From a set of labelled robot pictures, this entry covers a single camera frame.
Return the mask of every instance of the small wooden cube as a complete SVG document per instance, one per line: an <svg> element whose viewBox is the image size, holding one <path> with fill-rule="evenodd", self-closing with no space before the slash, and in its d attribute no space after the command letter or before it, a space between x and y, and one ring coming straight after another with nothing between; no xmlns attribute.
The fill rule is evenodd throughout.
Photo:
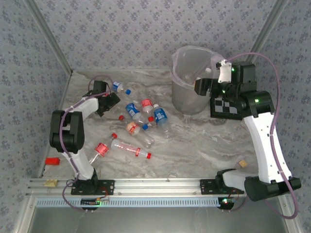
<svg viewBox="0 0 311 233"><path fill-rule="evenodd" d="M240 164L241 167L246 167L247 166L247 162L245 160L239 161L239 164Z"/></svg>
<svg viewBox="0 0 311 233"><path fill-rule="evenodd" d="M45 187L56 187L57 186L57 180L47 180L43 184Z"/></svg>

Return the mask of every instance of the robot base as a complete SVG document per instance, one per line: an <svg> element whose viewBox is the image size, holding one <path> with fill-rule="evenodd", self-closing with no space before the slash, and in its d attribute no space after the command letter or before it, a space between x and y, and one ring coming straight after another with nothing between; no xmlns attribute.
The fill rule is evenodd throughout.
<svg viewBox="0 0 311 233"><path fill-rule="evenodd" d="M114 180L98 180L97 173L94 169L93 176L90 180L77 180L72 185L71 195L113 195Z"/></svg>

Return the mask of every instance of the patterned wallpaper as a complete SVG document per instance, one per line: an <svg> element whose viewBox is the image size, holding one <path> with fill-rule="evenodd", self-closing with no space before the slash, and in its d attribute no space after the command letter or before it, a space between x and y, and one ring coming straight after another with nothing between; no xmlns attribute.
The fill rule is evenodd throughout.
<svg viewBox="0 0 311 233"><path fill-rule="evenodd" d="M296 193L306 232L311 232L311 2L293 0L285 8L263 50L281 78L281 112L277 131L292 174L302 181ZM257 59L260 89L276 96L270 65Z"/></svg>
<svg viewBox="0 0 311 233"><path fill-rule="evenodd" d="M0 1L0 232L10 232L67 76L22 0Z"/></svg>
<svg viewBox="0 0 311 233"><path fill-rule="evenodd" d="M183 45L249 51L273 0L36 0L73 69L168 67Z"/></svg>

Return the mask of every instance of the bottle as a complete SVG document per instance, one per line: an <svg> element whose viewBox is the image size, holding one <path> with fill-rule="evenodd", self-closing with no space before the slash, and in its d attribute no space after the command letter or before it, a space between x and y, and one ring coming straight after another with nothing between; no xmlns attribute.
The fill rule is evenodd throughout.
<svg viewBox="0 0 311 233"><path fill-rule="evenodd" d="M136 122L125 119L123 115L119 116L119 121L124 123L126 131L135 137L145 148L150 148L154 143L155 140L141 130L141 127Z"/></svg>
<svg viewBox="0 0 311 233"><path fill-rule="evenodd" d="M117 138L112 141L111 149L127 151L135 154L136 157L144 157L147 159L151 158L151 153L148 153L145 150L142 150L139 147L135 147L127 142L123 142Z"/></svg>
<svg viewBox="0 0 311 233"><path fill-rule="evenodd" d="M147 114L148 117L151 117L153 115L153 105L152 105L152 101L150 98L148 98L147 96L140 96L141 97L141 108L142 111L145 112Z"/></svg>
<svg viewBox="0 0 311 233"><path fill-rule="evenodd" d="M154 114L156 125L163 132L165 138L171 137L171 127L163 108L160 108L158 104L155 104Z"/></svg>
<svg viewBox="0 0 311 233"><path fill-rule="evenodd" d="M109 149L111 148L113 140L116 139L117 137L118 136L115 133L113 133L111 135L111 138L107 141L107 143L104 144L100 142L95 148L96 150L95 156L89 160L89 163L92 164L99 155L104 157L108 153Z"/></svg>
<svg viewBox="0 0 311 233"><path fill-rule="evenodd" d="M120 82L118 82L118 81L114 81L114 82L112 83L112 90L115 91L115 92L117 92L117 93L120 93L121 91L124 90L124 88L123 88L123 83L120 83Z"/></svg>
<svg viewBox="0 0 311 233"><path fill-rule="evenodd" d="M146 117L137 109L134 103L129 103L126 107L128 114L132 117L132 119L138 123L140 126L144 126L148 124L148 120Z"/></svg>

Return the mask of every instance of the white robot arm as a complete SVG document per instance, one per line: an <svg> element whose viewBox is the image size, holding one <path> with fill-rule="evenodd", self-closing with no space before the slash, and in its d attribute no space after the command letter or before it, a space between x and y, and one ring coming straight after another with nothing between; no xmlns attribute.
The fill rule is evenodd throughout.
<svg viewBox="0 0 311 233"><path fill-rule="evenodd" d="M56 110L52 114L50 145L61 152L69 164L75 171L75 177L78 181L86 185L86 189L96 189L97 175L94 167L88 162L85 151L83 149L84 120L92 113L102 116L120 99L115 93L106 94L107 83L103 81L95 81L93 90L89 91L78 103L66 110Z"/></svg>
<svg viewBox="0 0 311 233"><path fill-rule="evenodd" d="M211 117L244 120L254 143L259 168L258 176L255 177L234 169L219 171L216 176L217 184L243 190L253 201L288 192L289 189L281 173L289 181L293 190L300 188L300 180L292 177L285 163L274 128L274 146L281 171L276 165L270 144L270 129L275 109L270 94L266 91L257 91L255 65L249 62L231 64L223 60L217 63L216 67L220 70L219 78L199 79L195 82L194 90L202 96L210 90ZM216 112L215 99L219 97L234 104L237 113Z"/></svg>
<svg viewBox="0 0 311 233"><path fill-rule="evenodd" d="M276 166L276 161L273 157L272 149L270 146L270 127L272 119L273 115L271 113L258 114L257 118L248 116L243 119L251 133L254 143L258 162L259 180L265 183L272 183L274 181L279 183L283 181L283 178ZM289 171L285 163L276 129L274 129L273 136L278 160L280 161L285 176L289 180L292 177L292 173ZM232 170L224 173L223 179L226 186L235 187L245 191L244 181L245 178L249 176L251 175Z"/></svg>

